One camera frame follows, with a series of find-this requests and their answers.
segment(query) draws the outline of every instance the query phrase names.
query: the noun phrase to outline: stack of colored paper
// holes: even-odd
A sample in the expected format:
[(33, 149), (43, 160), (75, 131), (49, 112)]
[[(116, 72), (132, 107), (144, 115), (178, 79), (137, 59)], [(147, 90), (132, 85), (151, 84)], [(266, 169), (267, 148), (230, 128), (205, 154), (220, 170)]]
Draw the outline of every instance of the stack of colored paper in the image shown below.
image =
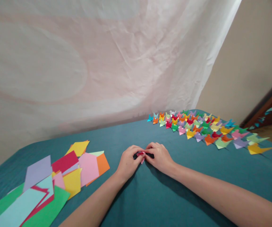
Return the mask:
[(88, 144), (74, 143), (52, 165), (50, 155), (30, 165), (25, 182), (0, 200), (0, 226), (50, 226), (67, 200), (110, 168), (104, 151), (86, 153)]

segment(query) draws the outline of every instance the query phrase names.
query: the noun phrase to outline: left hand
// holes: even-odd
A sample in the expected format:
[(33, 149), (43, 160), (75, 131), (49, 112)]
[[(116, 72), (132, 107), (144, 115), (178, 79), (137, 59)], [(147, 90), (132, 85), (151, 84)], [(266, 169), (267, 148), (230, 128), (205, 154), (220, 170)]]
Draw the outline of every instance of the left hand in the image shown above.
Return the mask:
[(144, 151), (144, 149), (132, 145), (123, 152), (118, 168), (115, 172), (115, 174), (118, 175), (120, 179), (126, 182), (134, 174), (145, 154), (139, 155), (135, 160), (133, 156), (137, 152), (141, 151)]

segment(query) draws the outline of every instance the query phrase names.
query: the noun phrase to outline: beige wall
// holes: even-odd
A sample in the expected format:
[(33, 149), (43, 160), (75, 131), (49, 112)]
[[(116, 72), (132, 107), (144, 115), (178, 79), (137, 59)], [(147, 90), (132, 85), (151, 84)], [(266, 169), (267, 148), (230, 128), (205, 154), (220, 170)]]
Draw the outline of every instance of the beige wall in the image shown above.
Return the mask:
[(238, 124), (272, 87), (272, 0), (242, 0), (197, 109)]

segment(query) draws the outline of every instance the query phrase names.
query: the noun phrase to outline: purple paper crane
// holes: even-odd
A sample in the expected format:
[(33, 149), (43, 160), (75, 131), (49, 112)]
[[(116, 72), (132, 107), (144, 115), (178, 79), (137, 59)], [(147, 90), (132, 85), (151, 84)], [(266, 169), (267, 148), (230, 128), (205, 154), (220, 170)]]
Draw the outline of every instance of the purple paper crane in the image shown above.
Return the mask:
[(194, 137), (196, 138), (197, 142), (200, 142), (205, 136), (202, 136), (199, 132), (197, 132)]
[(250, 141), (243, 141), (240, 137), (237, 138), (236, 140), (234, 140), (234, 145), (236, 147), (236, 149), (240, 149), (242, 147), (245, 147), (248, 145)]

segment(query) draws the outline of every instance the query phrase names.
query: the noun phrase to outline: right hand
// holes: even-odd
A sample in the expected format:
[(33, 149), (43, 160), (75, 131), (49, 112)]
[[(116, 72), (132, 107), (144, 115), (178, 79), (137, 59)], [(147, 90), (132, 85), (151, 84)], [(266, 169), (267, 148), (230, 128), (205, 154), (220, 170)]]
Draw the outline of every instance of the right hand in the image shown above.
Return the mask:
[(146, 155), (145, 159), (152, 164), (156, 169), (169, 175), (170, 171), (174, 168), (175, 162), (171, 158), (169, 152), (163, 144), (151, 142), (145, 150), (146, 153), (154, 155), (154, 158)]

